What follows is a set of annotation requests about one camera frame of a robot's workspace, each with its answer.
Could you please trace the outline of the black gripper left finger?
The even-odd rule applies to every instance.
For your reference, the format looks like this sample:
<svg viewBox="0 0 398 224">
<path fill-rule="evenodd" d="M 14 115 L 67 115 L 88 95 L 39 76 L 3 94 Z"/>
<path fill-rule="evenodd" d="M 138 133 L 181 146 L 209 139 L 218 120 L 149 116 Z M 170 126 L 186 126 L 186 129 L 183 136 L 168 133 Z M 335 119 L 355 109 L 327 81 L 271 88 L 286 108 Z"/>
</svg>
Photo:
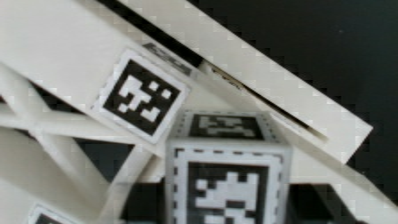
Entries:
<svg viewBox="0 0 398 224">
<path fill-rule="evenodd" d="M 122 224 L 163 224 L 163 199 L 161 183 L 133 185 L 119 216 Z"/>
</svg>

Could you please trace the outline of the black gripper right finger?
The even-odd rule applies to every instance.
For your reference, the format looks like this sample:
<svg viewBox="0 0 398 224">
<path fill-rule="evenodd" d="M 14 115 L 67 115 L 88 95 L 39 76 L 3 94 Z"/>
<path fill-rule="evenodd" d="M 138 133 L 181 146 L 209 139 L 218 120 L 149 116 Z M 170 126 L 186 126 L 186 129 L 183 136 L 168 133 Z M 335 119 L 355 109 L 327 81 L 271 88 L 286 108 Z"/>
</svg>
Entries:
<svg viewBox="0 0 398 224">
<path fill-rule="evenodd" d="M 367 224 L 355 218 L 328 184 L 289 186 L 287 224 Z"/>
</svg>

